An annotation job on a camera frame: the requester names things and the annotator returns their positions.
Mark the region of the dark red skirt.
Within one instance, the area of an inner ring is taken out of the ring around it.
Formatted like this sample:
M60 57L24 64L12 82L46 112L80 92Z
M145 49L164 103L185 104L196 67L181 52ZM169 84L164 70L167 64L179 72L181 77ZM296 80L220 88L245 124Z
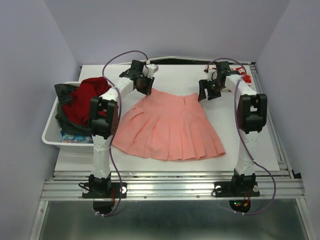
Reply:
M62 104L64 114L72 123L87 127L91 99L105 94L110 88L111 85L103 76L83 80L75 90L67 94L71 97L71 102Z

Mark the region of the red poppy print skirt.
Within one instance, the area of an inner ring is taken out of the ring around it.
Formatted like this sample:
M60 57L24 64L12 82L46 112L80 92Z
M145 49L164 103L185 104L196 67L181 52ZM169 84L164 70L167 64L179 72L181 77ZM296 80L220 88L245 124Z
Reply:
M251 88L251 77L244 67L232 68L225 77L224 86L231 92L239 95L254 95L256 92Z

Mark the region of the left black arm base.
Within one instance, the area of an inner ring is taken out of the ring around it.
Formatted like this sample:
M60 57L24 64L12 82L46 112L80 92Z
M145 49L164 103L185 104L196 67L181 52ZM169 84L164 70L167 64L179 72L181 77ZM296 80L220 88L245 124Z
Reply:
M82 189L83 199L111 199L127 197L127 183L111 182L107 188L89 182L80 182L78 186Z

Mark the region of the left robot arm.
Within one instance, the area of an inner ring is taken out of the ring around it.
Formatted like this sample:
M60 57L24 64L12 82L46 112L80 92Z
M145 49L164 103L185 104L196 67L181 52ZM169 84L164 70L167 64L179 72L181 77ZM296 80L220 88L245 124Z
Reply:
M122 100L136 90L146 96L152 92L154 74L159 67L147 60L131 62L130 68L122 72L111 88L90 100L88 126L93 139L93 167L88 178L87 191L96 198L111 193L110 150L122 113Z

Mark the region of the pink skirt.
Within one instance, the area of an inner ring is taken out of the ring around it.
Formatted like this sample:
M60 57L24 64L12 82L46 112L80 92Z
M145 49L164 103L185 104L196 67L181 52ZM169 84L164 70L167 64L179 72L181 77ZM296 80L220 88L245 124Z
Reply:
M141 158L188 161L222 157L226 151L198 101L198 94L156 89L121 119L112 145Z

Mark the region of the aluminium frame rail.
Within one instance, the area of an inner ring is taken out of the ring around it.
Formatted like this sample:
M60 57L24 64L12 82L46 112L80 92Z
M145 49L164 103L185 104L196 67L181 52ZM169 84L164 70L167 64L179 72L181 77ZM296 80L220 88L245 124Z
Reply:
M293 178L287 170L273 172L277 199L303 199L305 188L301 179ZM81 201L80 182L86 182L88 171L56 171L45 181L42 201ZM211 195L214 183L231 180L230 171L205 172L129 172L121 173L127 184L127 201L215 200Z

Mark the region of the dark green garment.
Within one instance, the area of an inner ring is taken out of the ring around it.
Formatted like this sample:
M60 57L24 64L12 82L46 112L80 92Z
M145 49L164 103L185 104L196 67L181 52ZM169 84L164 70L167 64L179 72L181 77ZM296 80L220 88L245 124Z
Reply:
M56 84L54 89L58 99L55 119L61 130L69 135L90 136L91 130L85 119L89 110L82 99L78 100L78 86L63 83Z

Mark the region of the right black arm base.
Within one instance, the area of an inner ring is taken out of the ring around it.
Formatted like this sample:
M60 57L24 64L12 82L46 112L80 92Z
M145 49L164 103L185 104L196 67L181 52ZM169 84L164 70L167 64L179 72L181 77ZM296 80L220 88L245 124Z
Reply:
M260 191L254 191L255 185L234 186L231 181L216 181L211 192L217 198L259 197Z

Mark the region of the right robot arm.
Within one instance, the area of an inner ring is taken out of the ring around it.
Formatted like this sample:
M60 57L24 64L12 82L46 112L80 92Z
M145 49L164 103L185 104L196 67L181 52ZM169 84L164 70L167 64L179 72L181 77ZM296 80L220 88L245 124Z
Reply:
M219 98L223 89L234 94L235 125L240 139L231 180L216 181L211 194L217 198L258 197L254 154L259 135L267 123L268 98L252 89L245 82L245 75L232 70L229 62L228 58L211 61L215 68L206 66L207 78L199 81L198 101Z

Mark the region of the white plastic bin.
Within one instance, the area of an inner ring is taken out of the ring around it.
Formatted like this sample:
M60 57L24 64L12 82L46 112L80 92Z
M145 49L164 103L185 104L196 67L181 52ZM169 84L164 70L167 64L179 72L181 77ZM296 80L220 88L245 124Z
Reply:
M66 82L64 84L71 84L75 86L79 86L81 82ZM43 134L42 134L42 141L47 145L53 145L60 148L66 152L84 152L90 153L93 151L93 143L84 144L84 143L65 143L61 142L62 136L60 131L61 128L59 126L58 121L56 120L55 116L57 114L57 106L58 106L58 98L53 103L53 107L49 114L47 123L45 125Z

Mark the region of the light blue garment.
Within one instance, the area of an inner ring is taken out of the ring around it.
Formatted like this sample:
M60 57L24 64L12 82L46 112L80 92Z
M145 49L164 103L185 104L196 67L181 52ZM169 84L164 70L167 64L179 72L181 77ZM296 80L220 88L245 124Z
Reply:
M70 144L92 144L92 136L85 136L79 134L67 134L63 130L60 131L61 134L61 143L70 143Z

